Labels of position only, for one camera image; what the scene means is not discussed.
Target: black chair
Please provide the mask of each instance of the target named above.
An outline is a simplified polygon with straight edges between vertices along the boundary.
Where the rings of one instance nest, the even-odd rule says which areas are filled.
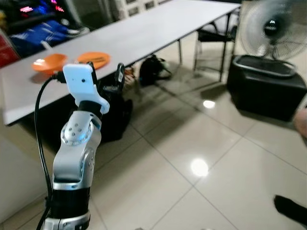
[[[222,2],[230,2],[230,3],[241,3],[242,0],[215,0]],[[236,29],[237,24],[239,22],[239,13],[240,9],[237,9],[233,12],[230,12],[228,15],[215,20],[209,25],[199,29],[198,39],[195,45],[195,54],[194,54],[194,71],[197,67],[197,59],[198,54],[201,53],[201,43],[202,42],[223,42],[223,53],[222,53],[222,62],[220,67],[220,79],[222,80],[223,69],[224,69],[224,58],[226,52],[226,44],[227,42],[234,41],[236,38]]]

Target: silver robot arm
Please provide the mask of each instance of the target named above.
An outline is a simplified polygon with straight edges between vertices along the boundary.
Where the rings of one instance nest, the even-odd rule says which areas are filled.
[[[109,103],[97,92],[93,66],[68,64],[63,73],[78,110],[63,127],[61,146],[53,163],[52,199],[44,230],[85,230],[89,226],[88,202],[95,152],[101,141],[101,114]],[[123,64],[116,75],[122,80]]]

